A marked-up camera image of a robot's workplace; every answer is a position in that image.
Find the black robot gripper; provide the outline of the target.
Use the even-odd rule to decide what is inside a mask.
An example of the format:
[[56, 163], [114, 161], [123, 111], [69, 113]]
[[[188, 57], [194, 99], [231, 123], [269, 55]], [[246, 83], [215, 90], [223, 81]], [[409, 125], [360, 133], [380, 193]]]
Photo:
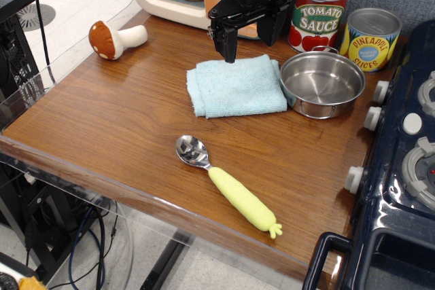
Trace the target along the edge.
[[238, 30], [256, 24], [258, 37], [273, 46], [280, 36], [292, 0], [221, 0], [208, 15], [215, 50], [227, 63], [234, 63], [237, 54]]

